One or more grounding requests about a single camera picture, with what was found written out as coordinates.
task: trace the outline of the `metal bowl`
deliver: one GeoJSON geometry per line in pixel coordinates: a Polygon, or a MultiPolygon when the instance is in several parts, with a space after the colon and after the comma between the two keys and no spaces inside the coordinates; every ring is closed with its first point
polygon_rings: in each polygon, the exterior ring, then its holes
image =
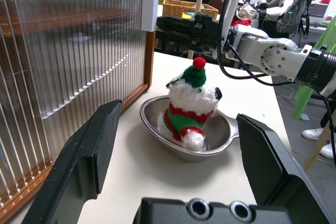
{"type": "Polygon", "coordinates": [[[188,161],[199,162],[223,152],[229,147],[232,140],[238,135],[236,120],[227,117],[220,111],[210,117],[204,124],[206,151],[196,151],[187,148],[178,142],[171,141],[161,135],[157,128],[156,118],[169,105],[168,96],[155,97],[145,101],[140,107],[140,117],[150,132],[159,140],[159,143],[174,156],[188,161]]]}

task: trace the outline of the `monitor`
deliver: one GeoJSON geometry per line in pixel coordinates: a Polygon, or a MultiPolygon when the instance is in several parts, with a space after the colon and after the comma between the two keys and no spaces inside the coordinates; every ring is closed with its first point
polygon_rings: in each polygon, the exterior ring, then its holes
{"type": "Polygon", "coordinates": [[[309,16],[323,18],[331,0],[313,0],[309,8],[309,16]]]}

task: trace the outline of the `red and green stripes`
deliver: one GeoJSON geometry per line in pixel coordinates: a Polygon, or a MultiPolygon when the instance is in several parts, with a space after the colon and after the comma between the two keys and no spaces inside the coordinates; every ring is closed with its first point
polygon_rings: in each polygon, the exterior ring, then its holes
{"type": "Polygon", "coordinates": [[[208,114],[197,115],[193,111],[175,108],[170,103],[169,108],[164,112],[163,120],[167,128],[173,133],[174,139],[181,142],[181,137],[187,134],[187,130],[204,135],[202,131],[203,124],[212,113],[213,111],[208,114]]]}

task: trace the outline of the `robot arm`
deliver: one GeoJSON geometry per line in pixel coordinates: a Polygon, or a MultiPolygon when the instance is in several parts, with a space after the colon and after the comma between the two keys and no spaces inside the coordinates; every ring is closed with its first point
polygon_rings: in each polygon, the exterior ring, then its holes
{"type": "MultiPolygon", "coordinates": [[[[299,1],[280,0],[279,8],[269,8],[266,13],[284,13],[299,1]]],[[[227,24],[235,14],[231,14],[230,8],[238,5],[236,0],[229,2],[230,6],[225,0],[223,2],[222,42],[221,48],[217,45],[216,50],[221,50],[229,59],[238,60],[225,46],[230,44],[245,63],[258,66],[269,75],[285,76],[289,81],[309,86],[329,99],[336,98],[336,55],[326,53],[326,47],[320,50],[306,45],[299,49],[290,39],[272,39],[265,32],[249,26],[237,25],[228,29],[227,24]]]]}
{"type": "MultiPolygon", "coordinates": [[[[258,66],[266,74],[285,76],[289,81],[309,86],[329,99],[336,99],[336,55],[326,53],[326,48],[316,49],[308,45],[300,49],[290,39],[272,39],[262,30],[250,26],[237,25],[233,28],[231,22],[239,0],[222,1],[219,22],[210,15],[197,13],[194,21],[159,17],[157,26],[183,38],[191,50],[213,51],[215,57],[220,57],[218,62],[222,61],[223,55],[237,61],[237,53],[243,62],[258,66]]],[[[273,15],[286,12],[297,1],[283,0],[283,6],[269,8],[267,12],[273,15]]]]}
{"type": "Polygon", "coordinates": [[[277,20],[288,13],[301,0],[261,0],[253,8],[250,4],[243,5],[236,13],[240,19],[258,19],[264,14],[268,20],[277,20]]]}

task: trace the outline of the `table surface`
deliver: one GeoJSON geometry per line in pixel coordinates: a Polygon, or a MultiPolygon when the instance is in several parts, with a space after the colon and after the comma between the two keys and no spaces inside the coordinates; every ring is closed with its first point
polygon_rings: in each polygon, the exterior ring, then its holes
{"type": "MultiPolygon", "coordinates": [[[[241,200],[255,204],[242,163],[239,139],[223,153],[200,163],[187,163],[166,152],[140,119],[147,99],[168,94],[165,85],[191,60],[154,53],[153,83],[120,117],[111,162],[97,200],[85,203],[78,223],[132,223],[142,197],[200,197],[229,204],[241,200]]],[[[207,81],[223,93],[218,109],[235,118],[243,113],[275,130],[288,150],[287,133],[272,87],[255,80],[232,80],[217,65],[207,64],[207,81]]],[[[227,69],[234,75],[246,72],[227,69]]],[[[271,82],[271,77],[263,77],[271,82]]],[[[12,223],[20,223],[27,209],[12,223]]]]}
{"type": "Polygon", "coordinates": [[[311,31],[313,33],[318,33],[318,34],[323,34],[326,29],[327,29],[326,27],[313,26],[312,24],[310,24],[310,26],[309,26],[309,31],[311,31]]]}

